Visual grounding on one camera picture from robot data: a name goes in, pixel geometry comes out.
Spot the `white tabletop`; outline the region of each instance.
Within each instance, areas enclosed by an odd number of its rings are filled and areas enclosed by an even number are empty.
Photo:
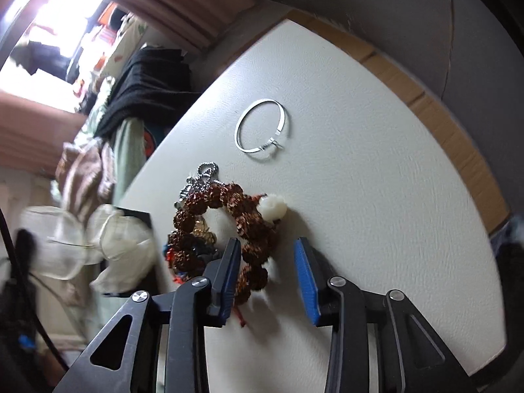
[[[255,100],[287,110],[283,149],[248,156],[235,124]],[[246,120],[246,147],[274,132],[276,107]],[[297,293],[293,240],[307,236],[340,275],[361,289],[399,288],[444,339],[468,373],[505,345],[495,261],[474,202],[437,142],[411,111],[358,62],[286,21],[242,55],[193,105],[156,150],[120,202],[151,213],[160,248],[172,230],[185,179],[203,161],[246,193],[283,195],[291,211],[280,227],[267,288],[206,330],[213,392],[319,392],[329,329],[313,327]],[[222,210],[205,215],[219,243],[234,236]],[[166,288],[174,288],[167,270]],[[371,379],[376,373],[371,371]]]

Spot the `silver ring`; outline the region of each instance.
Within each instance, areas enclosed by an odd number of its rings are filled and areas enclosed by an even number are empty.
[[[258,148],[244,149],[240,145],[240,140],[239,140],[238,137],[240,135],[240,126],[242,125],[242,122],[244,121],[244,118],[250,112],[250,110],[252,110],[253,108],[257,107],[259,104],[262,104],[262,103],[265,103],[265,102],[275,103],[278,106],[278,109],[280,110],[280,119],[278,121],[277,131],[275,131],[274,136],[279,136],[280,133],[282,133],[282,128],[284,128],[284,123],[286,121],[286,112],[284,111],[284,108],[282,107],[282,105],[279,102],[274,101],[273,99],[260,99],[259,101],[253,102],[242,113],[242,115],[240,115],[240,118],[239,118],[238,122],[236,123],[236,128],[235,128],[235,145],[242,152],[255,153],[255,152],[258,152],[258,151],[263,151],[264,149],[270,147],[272,144],[275,145],[276,147],[278,147],[278,142],[274,139],[273,136],[270,137],[267,142],[265,142],[262,146],[259,146]]]

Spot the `white fabric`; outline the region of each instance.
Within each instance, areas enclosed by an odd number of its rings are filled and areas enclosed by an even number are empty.
[[[107,268],[90,284],[95,291],[129,291],[155,263],[151,230],[138,218],[125,217],[112,205],[101,205],[93,213],[87,237],[108,259]]]
[[[113,44],[112,52],[100,71],[100,77],[119,78],[125,64],[138,48],[142,36],[147,30],[147,23],[135,15],[126,17],[126,21],[119,30],[119,35]]]
[[[282,149],[240,152],[240,114],[261,98],[288,117]],[[274,105],[244,123],[246,148],[264,143],[278,123]],[[121,205],[149,212],[161,244],[172,230],[173,202],[198,164],[214,161],[219,179],[248,194],[282,195],[269,284],[242,311],[206,330],[215,393],[323,391],[329,329],[313,327],[297,294],[293,241],[323,252],[361,289],[403,290],[468,373],[505,345],[495,261],[471,195],[441,147],[384,84],[314,33],[286,21],[237,59],[201,96],[148,160]],[[208,224],[224,245],[235,235],[222,211]],[[164,280],[171,282],[164,268]],[[376,369],[371,373],[376,388]]]
[[[72,279],[84,265],[108,259],[107,268],[91,282],[98,292],[129,291],[155,262],[151,230],[112,205],[97,208],[85,231],[72,214],[56,207],[27,207],[20,227],[36,241],[31,268],[45,276]]]
[[[20,228],[31,232],[36,253],[31,267],[55,279],[72,279],[87,262],[82,225],[56,207],[27,207],[20,215]]]

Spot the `silver bolt head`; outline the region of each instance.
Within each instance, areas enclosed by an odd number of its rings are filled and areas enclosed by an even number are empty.
[[[340,276],[334,276],[329,280],[329,283],[334,287],[343,287],[346,285],[346,280]]]
[[[149,297],[149,294],[147,293],[147,291],[142,291],[142,290],[133,293],[133,295],[131,296],[133,301],[137,303],[147,300],[148,297]]]
[[[389,292],[389,298],[395,301],[402,301],[404,299],[405,295],[402,291],[399,290],[392,290]]]
[[[203,276],[197,276],[196,278],[193,278],[191,280],[191,285],[194,287],[205,287],[208,284],[209,280],[208,278],[205,278]]]

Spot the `orange object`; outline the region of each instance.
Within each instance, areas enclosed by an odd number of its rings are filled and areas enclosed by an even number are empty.
[[[95,72],[99,72],[103,67],[106,60],[105,53],[102,53],[102,56],[100,56],[100,59],[98,62],[96,62],[96,65],[94,66],[93,70]]]
[[[99,23],[101,25],[104,25],[104,26],[107,26],[109,25],[109,19],[111,18],[111,13],[113,13],[113,9],[118,6],[116,3],[114,2],[110,2],[107,7],[105,8],[105,10],[103,11],[103,13],[100,15],[99,17]]]

